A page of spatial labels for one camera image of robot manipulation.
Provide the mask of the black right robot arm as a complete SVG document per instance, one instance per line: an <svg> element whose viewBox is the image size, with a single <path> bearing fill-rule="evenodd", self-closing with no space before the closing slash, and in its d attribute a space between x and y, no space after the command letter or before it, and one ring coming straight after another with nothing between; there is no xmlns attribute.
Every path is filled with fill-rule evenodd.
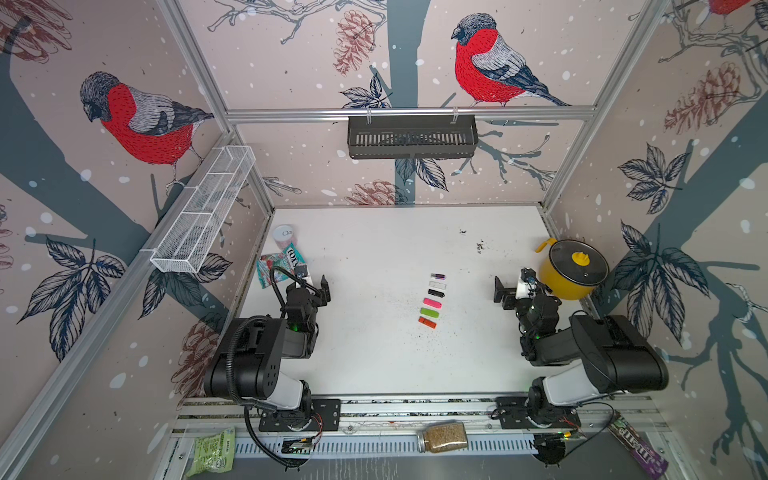
<svg viewBox="0 0 768 480"><path fill-rule="evenodd" d="M521 356L533 366L561 367L536 378L524 397L499 398L503 419L525 420L539 428L575 425L576 409L620 393L662 391L669 372L660 355L624 316L595 318L584 310L558 327L562 301L530 268L514 287L494 278L493 302L518 320Z"/></svg>

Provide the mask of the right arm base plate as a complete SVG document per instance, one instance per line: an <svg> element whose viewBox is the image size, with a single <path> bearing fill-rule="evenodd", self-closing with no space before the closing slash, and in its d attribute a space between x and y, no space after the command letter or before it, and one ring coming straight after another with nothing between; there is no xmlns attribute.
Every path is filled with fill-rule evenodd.
<svg viewBox="0 0 768 480"><path fill-rule="evenodd" d="M490 418L498 420L505 430L581 427L575 407L553 406L546 400L535 403L522 394L497 397Z"/></svg>

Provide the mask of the pink usb drive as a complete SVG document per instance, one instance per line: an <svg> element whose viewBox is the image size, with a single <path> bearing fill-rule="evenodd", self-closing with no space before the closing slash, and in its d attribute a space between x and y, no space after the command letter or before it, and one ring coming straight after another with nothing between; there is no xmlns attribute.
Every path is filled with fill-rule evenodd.
<svg viewBox="0 0 768 480"><path fill-rule="evenodd" d="M441 309L442 308L442 303L441 302L439 302L437 300L430 299L430 298L425 298L423 300L423 304L428 306L428 307L430 307L430 308L434 308L434 309Z"/></svg>

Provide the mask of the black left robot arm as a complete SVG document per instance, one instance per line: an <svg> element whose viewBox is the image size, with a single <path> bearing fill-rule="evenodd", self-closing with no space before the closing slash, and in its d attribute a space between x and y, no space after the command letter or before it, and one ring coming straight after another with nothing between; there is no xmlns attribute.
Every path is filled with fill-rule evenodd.
<svg viewBox="0 0 768 480"><path fill-rule="evenodd" d="M270 277L276 273L293 281L285 291L273 288L280 314L230 322L203 376L203 392L261 410L262 432L320 430L322 413L314 405L309 384L283 373L281 363L308 359L314 353L320 333L317 314L331 300L329 285L322 279L314 286L304 264L292 273L271 267Z"/></svg>

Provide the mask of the red usb drive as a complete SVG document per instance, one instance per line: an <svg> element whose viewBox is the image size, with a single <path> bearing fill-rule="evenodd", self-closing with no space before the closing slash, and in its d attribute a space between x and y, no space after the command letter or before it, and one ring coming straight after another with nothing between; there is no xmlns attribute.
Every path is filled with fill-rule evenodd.
<svg viewBox="0 0 768 480"><path fill-rule="evenodd" d="M437 328L437 324L434 321L429 320L429 319L424 318L424 317L420 317L418 319L418 322L420 324L422 324L422 325L425 325L425 326L431 328L431 329L436 329Z"/></svg>

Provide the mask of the green usb drive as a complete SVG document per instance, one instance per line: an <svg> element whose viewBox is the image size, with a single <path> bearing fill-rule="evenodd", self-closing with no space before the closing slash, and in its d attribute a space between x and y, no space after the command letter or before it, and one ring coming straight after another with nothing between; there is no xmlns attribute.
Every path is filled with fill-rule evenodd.
<svg viewBox="0 0 768 480"><path fill-rule="evenodd" d="M420 315L428 318L438 318L440 316L438 311L430 308L421 308Z"/></svg>

